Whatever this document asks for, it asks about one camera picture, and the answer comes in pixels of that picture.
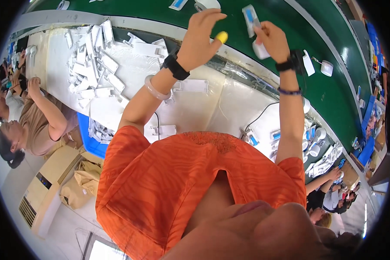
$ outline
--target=woman in beige shirt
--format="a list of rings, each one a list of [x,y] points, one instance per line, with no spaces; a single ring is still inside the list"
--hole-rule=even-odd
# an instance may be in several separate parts
[[[43,96],[40,78],[28,82],[28,94],[19,122],[10,121],[0,126],[0,155],[11,168],[24,159],[24,149],[33,155],[44,155],[66,133],[78,125],[76,112],[54,96]]]

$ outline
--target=white shirt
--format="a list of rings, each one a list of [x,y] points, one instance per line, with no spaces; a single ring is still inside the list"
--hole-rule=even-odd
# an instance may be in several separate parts
[[[8,91],[6,95],[6,105],[9,106],[9,119],[7,121],[16,120],[18,122],[24,107],[23,98],[12,95],[11,92]]]
[[[339,196],[341,196],[342,198],[342,194],[340,195],[338,193],[338,190],[329,190],[323,198],[323,206],[326,207],[328,210],[333,211],[333,209],[335,209],[338,205],[338,201],[340,199]]]

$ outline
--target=black wire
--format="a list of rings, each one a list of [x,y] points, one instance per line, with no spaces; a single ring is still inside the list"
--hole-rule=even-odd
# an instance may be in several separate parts
[[[256,122],[256,121],[262,116],[262,114],[266,111],[266,109],[267,109],[268,107],[270,107],[271,105],[274,105],[274,104],[278,104],[278,103],[279,103],[279,101],[268,104],[267,107],[265,107],[265,109],[263,110],[263,112],[260,114],[260,116],[258,116],[256,119],[253,120],[253,122],[249,123],[249,124],[246,126],[244,132],[247,131],[247,128],[248,128],[249,126],[251,126],[252,123]]]
[[[155,115],[158,118],[158,141],[160,141],[160,139],[161,139],[161,125],[159,124],[159,116],[156,112],[155,112]]]

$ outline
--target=purple bracelet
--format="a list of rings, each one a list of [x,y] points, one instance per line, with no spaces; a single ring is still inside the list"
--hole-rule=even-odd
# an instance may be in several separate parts
[[[283,95],[288,95],[288,96],[297,96],[297,95],[302,95],[302,91],[298,90],[298,91],[288,91],[288,90],[282,90],[280,87],[277,89],[277,91],[280,93],[280,94],[283,94]]]

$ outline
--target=orange blouse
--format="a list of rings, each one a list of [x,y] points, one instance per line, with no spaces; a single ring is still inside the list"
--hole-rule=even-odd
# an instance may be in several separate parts
[[[107,148],[96,201],[97,221],[133,260],[158,259],[181,239],[219,170],[237,204],[264,200],[306,207],[303,162],[278,165],[224,133],[188,132],[150,144],[133,126]]]

